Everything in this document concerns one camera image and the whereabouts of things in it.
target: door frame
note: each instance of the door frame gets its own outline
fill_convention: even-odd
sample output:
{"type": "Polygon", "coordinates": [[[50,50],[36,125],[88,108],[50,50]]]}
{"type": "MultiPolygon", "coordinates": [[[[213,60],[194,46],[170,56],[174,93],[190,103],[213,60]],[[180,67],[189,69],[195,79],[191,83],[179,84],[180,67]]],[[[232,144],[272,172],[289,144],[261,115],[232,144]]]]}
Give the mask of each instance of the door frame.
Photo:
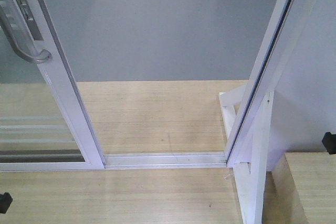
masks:
{"type": "Polygon", "coordinates": [[[44,40],[33,41],[37,50],[47,49],[52,59],[38,64],[68,124],[84,162],[1,163],[0,171],[104,169],[104,157],[85,109],[69,63],[44,0],[27,0],[44,40]]]}

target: white wall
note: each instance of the white wall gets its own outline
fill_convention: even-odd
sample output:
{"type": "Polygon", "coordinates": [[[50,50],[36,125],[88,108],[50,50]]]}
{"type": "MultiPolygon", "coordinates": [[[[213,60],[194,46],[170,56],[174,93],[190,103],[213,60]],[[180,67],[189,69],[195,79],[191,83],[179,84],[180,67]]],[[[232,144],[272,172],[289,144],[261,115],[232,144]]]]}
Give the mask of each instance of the white wall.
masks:
{"type": "Polygon", "coordinates": [[[45,0],[77,81],[248,79],[276,0],[45,0]]]}
{"type": "Polygon", "coordinates": [[[269,165],[285,151],[325,151],[336,133],[336,5],[317,0],[276,87],[269,165]]]}

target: white door frame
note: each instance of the white door frame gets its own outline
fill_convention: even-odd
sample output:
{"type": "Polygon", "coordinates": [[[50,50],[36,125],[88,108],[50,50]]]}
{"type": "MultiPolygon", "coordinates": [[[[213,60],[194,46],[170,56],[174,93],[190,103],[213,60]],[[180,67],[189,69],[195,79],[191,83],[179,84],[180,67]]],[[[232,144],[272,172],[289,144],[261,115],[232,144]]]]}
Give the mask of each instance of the white door frame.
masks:
{"type": "Polygon", "coordinates": [[[50,86],[85,162],[1,163],[0,171],[104,169],[104,158],[96,134],[80,98],[44,0],[27,0],[27,2],[43,41],[33,41],[29,33],[27,34],[30,38],[27,37],[27,40],[33,41],[37,51],[46,49],[52,55],[52,60],[38,64],[38,68],[50,86]]]}
{"type": "Polygon", "coordinates": [[[244,143],[267,92],[273,92],[316,0],[277,0],[225,148],[227,166],[240,163],[244,143]]]}

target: floor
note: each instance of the floor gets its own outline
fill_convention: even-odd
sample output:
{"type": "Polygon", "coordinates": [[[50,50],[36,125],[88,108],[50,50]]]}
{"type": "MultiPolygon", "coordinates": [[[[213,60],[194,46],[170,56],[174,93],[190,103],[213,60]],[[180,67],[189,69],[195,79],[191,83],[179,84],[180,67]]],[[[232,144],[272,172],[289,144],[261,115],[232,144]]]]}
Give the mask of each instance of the floor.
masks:
{"type": "MultiPolygon", "coordinates": [[[[222,151],[218,93],[246,81],[80,82],[105,153],[222,151]]],[[[242,224],[229,168],[0,173],[4,223],[242,224]]],[[[284,223],[272,177],[264,224],[284,223]]]]}
{"type": "MultiPolygon", "coordinates": [[[[14,201],[7,224],[242,224],[232,170],[0,173],[14,201]]],[[[267,179],[264,224],[284,223],[267,179]]]]}
{"type": "Polygon", "coordinates": [[[235,81],[78,82],[103,152],[210,152],[226,143],[218,93],[235,81]]]}

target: door handle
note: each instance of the door handle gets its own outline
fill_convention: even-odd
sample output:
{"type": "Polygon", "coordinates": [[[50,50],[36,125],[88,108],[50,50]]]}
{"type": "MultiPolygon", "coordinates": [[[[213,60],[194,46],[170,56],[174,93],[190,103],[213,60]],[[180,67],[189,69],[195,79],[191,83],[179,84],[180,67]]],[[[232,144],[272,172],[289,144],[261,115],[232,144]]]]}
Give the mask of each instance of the door handle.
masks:
{"type": "Polygon", "coordinates": [[[0,26],[2,27],[2,30],[4,31],[4,34],[6,35],[13,51],[22,59],[34,63],[34,64],[41,64],[46,62],[47,60],[51,59],[51,53],[43,49],[40,53],[37,55],[30,55],[26,52],[24,52],[20,45],[18,44],[12,30],[12,26],[10,25],[10,22],[8,21],[6,14],[4,13],[3,9],[0,7],[0,26]]]}

